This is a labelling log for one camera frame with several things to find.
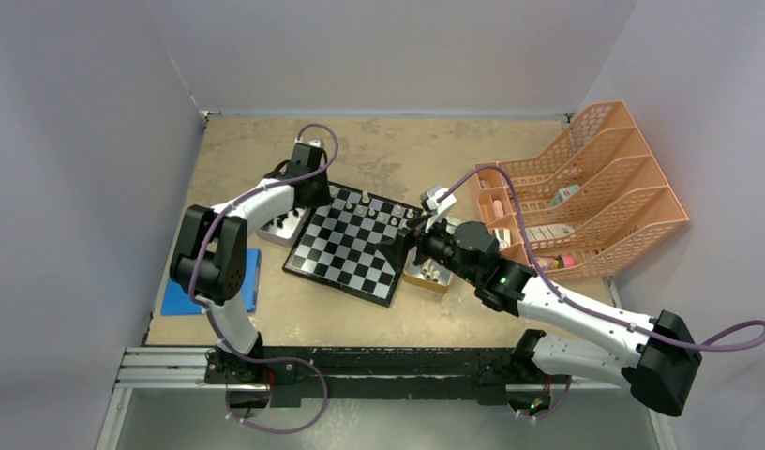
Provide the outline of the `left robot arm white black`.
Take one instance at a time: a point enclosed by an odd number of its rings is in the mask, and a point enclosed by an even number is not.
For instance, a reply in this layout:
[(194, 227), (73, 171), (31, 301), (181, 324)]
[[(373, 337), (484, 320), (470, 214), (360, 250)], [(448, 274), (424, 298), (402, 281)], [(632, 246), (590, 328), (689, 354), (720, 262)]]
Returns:
[(336, 157), (314, 142), (298, 140), (291, 157), (250, 191), (216, 206), (195, 204), (185, 211), (169, 278), (201, 308), (217, 335), (207, 354), (207, 373), (216, 380), (254, 383), (274, 377), (263, 355), (263, 338), (240, 295), (248, 269), (248, 238), (295, 208), (328, 204), (326, 170)]

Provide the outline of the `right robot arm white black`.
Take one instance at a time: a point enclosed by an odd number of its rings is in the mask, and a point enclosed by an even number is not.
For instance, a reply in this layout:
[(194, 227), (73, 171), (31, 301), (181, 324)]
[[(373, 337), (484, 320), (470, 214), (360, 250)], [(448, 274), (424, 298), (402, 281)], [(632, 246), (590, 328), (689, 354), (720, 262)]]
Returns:
[(564, 340), (528, 332), (511, 357), (522, 381), (544, 373), (593, 379), (628, 389), (655, 412), (683, 413), (702, 356), (693, 350), (695, 341), (679, 315), (630, 312), (561, 288), (529, 265), (503, 256), (499, 241), (478, 221), (427, 227), (423, 219), (414, 219), (377, 249), (396, 268), (413, 251), (472, 285), (486, 307), (574, 335)]

